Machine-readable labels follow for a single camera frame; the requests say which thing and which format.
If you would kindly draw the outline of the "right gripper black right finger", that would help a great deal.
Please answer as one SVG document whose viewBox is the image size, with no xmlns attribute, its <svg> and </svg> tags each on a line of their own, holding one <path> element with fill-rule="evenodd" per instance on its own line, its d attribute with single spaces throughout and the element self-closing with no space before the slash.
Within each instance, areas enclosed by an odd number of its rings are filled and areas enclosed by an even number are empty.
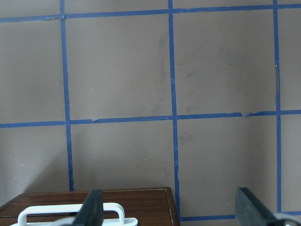
<svg viewBox="0 0 301 226">
<path fill-rule="evenodd" d="M 235 217 L 241 226 L 299 226 L 301 221 L 284 213 L 272 213 L 248 188 L 238 187 Z"/>
</svg>

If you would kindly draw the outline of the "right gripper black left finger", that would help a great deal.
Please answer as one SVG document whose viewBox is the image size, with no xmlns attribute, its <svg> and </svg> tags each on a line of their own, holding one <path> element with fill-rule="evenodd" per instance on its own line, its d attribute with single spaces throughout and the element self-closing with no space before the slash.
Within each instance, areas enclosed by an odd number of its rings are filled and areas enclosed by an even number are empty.
<svg viewBox="0 0 301 226">
<path fill-rule="evenodd" d="M 101 226 L 104 220 L 103 192 L 92 190 L 72 222 L 72 226 Z"/>
</svg>

